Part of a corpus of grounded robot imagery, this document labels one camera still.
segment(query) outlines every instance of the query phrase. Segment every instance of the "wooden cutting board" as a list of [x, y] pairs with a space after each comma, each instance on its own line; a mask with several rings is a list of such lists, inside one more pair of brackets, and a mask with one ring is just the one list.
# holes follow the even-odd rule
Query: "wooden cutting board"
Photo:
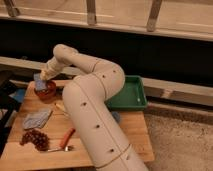
[[[67, 81], [55, 81], [57, 87], [63, 87]], [[71, 152], [40, 153], [33, 144], [24, 146], [19, 142], [24, 133], [22, 122], [26, 115], [40, 108], [48, 107], [53, 110], [46, 125], [40, 130], [50, 138], [50, 148], [58, 147], [63, 135], [72, 127], [72, 121], [59, 109], [55, 103], [61, 100], [61, 90], [57, 91], [55, 97], [40, 101], [34, 93], [34, 82], [30, 82], [24, 101], [12, 125], [8, 141], [0, 158], [0, 170], [40, 170], [56, 168], [75, 168], [93, 166], [88, 153], [81, 142], [78, 133], [74, 133], [69, 145], [74, 145], [75, 150]], [[143, 161], [153, 161], [154, 154], [150, 143], [146, 123], [142, 111], [119, 112], [121, 129], [132, 143], [136, 152]]]

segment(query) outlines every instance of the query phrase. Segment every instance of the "green tray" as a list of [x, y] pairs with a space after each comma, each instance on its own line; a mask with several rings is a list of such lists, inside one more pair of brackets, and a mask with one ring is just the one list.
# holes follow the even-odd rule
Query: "green tray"
[[106, 101], [109, 110], [142, 110], [147, 100], [140, 76], [126, 75], [121, 91]]

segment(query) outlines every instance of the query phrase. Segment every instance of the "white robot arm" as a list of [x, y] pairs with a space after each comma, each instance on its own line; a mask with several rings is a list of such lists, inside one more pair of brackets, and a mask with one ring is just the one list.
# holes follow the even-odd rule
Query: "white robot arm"
[[62, 44], [57, 45], [53, 53], [54, 57], [41, 71], [41, 79], [51, 79], [71, 64], [87, 73], [65, 86], [63, 102], [95, 168], [98, 171], [148, 171], [104, 103], [123, 87], [122, 68]]

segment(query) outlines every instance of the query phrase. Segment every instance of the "black wall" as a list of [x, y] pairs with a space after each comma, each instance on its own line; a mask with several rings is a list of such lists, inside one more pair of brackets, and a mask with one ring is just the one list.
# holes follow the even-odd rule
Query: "black wall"
[[117, 62], [126, 74], [213, 86], [213, 42], [0, 20], [0, 56], [46, 62], [58, 43]]

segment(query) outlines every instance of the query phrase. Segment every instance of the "red knife handle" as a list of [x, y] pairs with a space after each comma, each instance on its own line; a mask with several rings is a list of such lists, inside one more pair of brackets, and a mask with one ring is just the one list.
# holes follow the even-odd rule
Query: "red knife handle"
[[75, 129], [71, 128], [70, 130], [67, 131], [67, 133], [64, 135], [64, 137], [62, 138], [59, 146], [60, 148], [65, 148], [67, 143], [69, 142], [70, 137], [75, 133]]

